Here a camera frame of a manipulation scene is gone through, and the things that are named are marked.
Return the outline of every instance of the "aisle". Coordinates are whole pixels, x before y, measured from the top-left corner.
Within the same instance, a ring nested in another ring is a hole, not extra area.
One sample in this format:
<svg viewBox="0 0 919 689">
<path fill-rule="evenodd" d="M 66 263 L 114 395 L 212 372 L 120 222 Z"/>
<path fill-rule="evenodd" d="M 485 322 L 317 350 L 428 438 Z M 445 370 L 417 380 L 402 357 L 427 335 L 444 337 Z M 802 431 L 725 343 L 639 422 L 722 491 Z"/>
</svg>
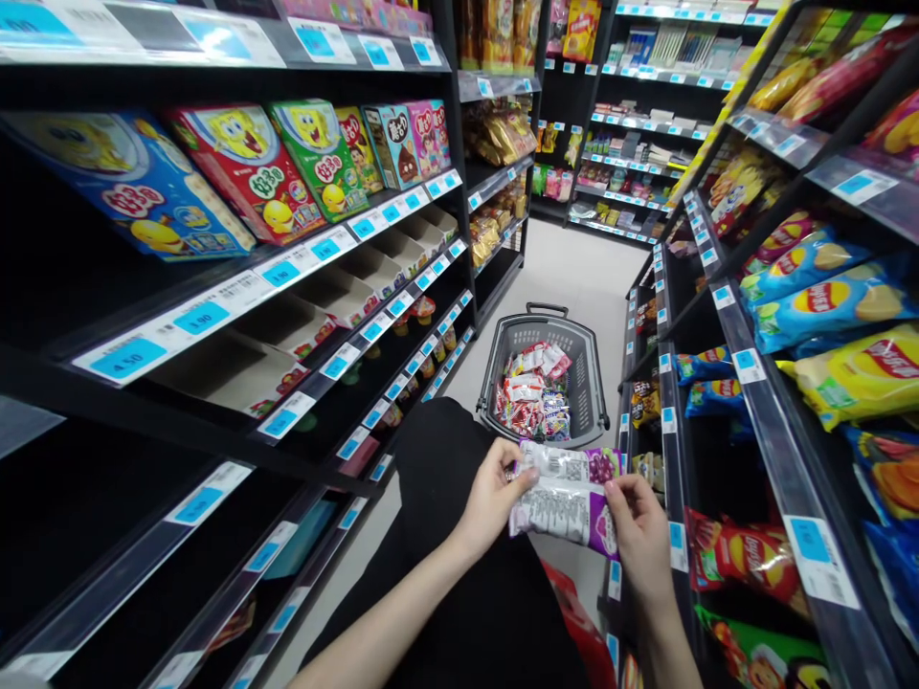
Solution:
<svg viewBox="0 0 919 689">
<path fill-rule="evenodd" d="M 453 397 L 476 414 L 476 401 L 488 364 L 491 339 L 498 319 L 526 313 L 528 301 L 568 306 L 569 318 L 594 331 L 600 353 L 600 373 L 607 409 L 616 415 L 621 379 L 622 348 L 627 302 L 625 295 L 635 281 L 648 252 L 624 242 L 593 236 L 577 230 L 562 230 L 542 220 L 530 219 L 527 259 L 521 274 L 507 290 L 480 337 L 472 343 L 458 374 L 444 395 Z M 597 446 L 616 442 L 616 425 L 597 440 Z M 265 684 L 265 689 L 282 689 L 297 672 L 301 658 L 325 626 L 342 598 L 358 580 L 367 562 L 392 523 L 401 505 L 398 475 L 386 495 L 374 507 L 354 538 L 335 575 L 325 586 L 303 625 L 297 630 L 284 657 Z M 603 585 L 604 558 L 587 548 L 549 536 L 530 537 L 540 557 L 570 576 L 578 598 L 599 626 L 596 597 Z"/>
</svg>

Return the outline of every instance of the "hand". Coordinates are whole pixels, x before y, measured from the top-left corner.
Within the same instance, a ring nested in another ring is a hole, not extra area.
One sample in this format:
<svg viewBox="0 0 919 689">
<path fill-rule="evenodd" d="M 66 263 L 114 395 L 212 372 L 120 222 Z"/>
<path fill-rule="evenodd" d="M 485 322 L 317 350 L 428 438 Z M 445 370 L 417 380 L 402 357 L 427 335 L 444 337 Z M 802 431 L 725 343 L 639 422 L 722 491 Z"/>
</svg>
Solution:
<svg viewBox="0 0 919 689">
<path fill-rule="evenodd" d="M 648 482 L 627 474 L 603 486 L 616 522 L 622 566 L 646 611 L 676 602 L 670 574 L 670 524 Z"/>
<path fill-rule="evenodd" d="M 466 509 L 448 541 L 463 554 L 478 560 L 507 529 L 510 509 L 520 497 L 536 485 L 538 469 L 528 469 L 513 481 L 504 477 L 504 468 L 523 461 L 520 446 L 504 438 L 495 438 L 469 491 Z"/>
</svg>

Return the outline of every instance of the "blue snack box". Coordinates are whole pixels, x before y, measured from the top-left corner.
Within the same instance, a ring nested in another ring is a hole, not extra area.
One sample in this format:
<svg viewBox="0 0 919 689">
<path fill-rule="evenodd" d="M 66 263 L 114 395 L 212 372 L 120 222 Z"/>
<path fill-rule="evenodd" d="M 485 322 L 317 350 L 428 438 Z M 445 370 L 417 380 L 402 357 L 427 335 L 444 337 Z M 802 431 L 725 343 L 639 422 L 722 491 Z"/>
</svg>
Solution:
<svg viewBox="0 0 919 689">
<path fill-rule="evenodd" d="M 246 256 L 255 238 L 145 110 L 4 112 L 10 135 L 165 261 Z"/>
</svg>

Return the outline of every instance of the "basket handle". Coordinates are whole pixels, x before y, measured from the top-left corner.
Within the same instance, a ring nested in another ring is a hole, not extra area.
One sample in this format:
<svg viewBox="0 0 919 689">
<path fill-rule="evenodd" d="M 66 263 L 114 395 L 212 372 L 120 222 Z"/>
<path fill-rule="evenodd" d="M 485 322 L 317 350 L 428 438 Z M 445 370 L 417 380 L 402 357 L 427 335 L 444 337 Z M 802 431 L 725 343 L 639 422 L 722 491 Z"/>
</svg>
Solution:
<svg viewBox="0 0 919 689">
<path fill-rule="evenodd" d="M 541 301 L 528 301 L 527 313 L 532 313 L 534 308 L 546 309 L 547 311 L 561 311 L 562 318 L 568 317 L 568 306 L 556 306 L 555 304 L 542 303 Z"/>
</svg>

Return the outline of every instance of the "left hand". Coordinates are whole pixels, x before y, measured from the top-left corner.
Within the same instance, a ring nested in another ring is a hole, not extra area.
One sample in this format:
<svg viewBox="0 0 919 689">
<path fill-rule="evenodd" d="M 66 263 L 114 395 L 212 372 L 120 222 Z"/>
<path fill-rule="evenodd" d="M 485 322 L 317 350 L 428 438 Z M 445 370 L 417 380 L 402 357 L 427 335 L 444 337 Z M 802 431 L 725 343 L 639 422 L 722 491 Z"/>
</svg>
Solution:
<svg viewBox="0 0 919 689">
<path fill-rule="evenodd" d="M 491 444 L 472 483 L 466 509 L 448 539 L 463 554 L 475 560 L 481 558 L 501 530 L 507 529 L 507 519 L 514 503 L 536 485 L 539 480 L 539 470 L 536 468 L 523 472 L 510 482 L 504 477 L 504 468 L 523 458 L 517 443 L 495 438 Z"/>
</svg>

